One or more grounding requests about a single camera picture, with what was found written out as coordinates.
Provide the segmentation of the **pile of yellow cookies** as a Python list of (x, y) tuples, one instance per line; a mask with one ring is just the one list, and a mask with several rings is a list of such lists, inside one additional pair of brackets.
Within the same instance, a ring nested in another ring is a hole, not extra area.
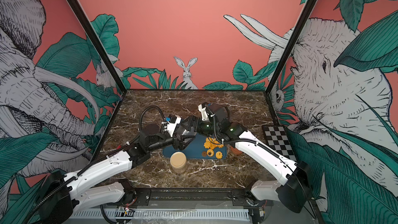
[(222, 159), (226, 154), (225, 146), (214, 138), (206, 138), (203, 146), (205, 148), (205, 151), (202, 152), (203, 157)]

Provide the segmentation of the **brown jar lid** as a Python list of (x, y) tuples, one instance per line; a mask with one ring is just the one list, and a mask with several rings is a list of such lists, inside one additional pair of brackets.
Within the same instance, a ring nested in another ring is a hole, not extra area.
[(233, 146), (231, 146), (230, 149), (231, 149), (231, 152), (234, 153), (237, 156), (239, 156), (239, 155), (241, 155), (243, 153), (242, 151), (238, 150), (237, 148), (235, 148)]

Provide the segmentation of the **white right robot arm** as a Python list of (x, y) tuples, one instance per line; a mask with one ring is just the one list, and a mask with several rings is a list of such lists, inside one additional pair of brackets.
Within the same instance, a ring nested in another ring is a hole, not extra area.
[(278, 200), (287, 209), (299, 213), (311, 197), (310, 166), (296, 163), (257, 139), (245, 126), (229, 119), (225, 107), (217, 104), (198, 106), (201, 117), (191, 115), (176, 118), (172, 132), (177, 137), (179, 150), (185, 149), (197, 134), (215, 138), (222, 145), (231, 145), (250, 156), (277, 180), (275, 186), (255, 183), (250, 192), (257, 200)]

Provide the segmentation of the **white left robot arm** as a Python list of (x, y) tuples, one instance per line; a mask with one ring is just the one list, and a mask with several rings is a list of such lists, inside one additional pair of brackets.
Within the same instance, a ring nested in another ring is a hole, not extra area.
[(24, 218), (29, 224), (34, 215), (39, 224), (62, 224), (74, 213), (105, 203), (119, 202), (132, 193), (124, 180), (105, 187), (98, 184), (131, 170), (151, 157), (151, 152), (173, 146), (184, 150), (201, 132), (199, 124), (166, 122), (162, 127), (148, 125), (132, 142), (125, 144), (77, 172), (50, 176), (40, 190), (35, 207)]

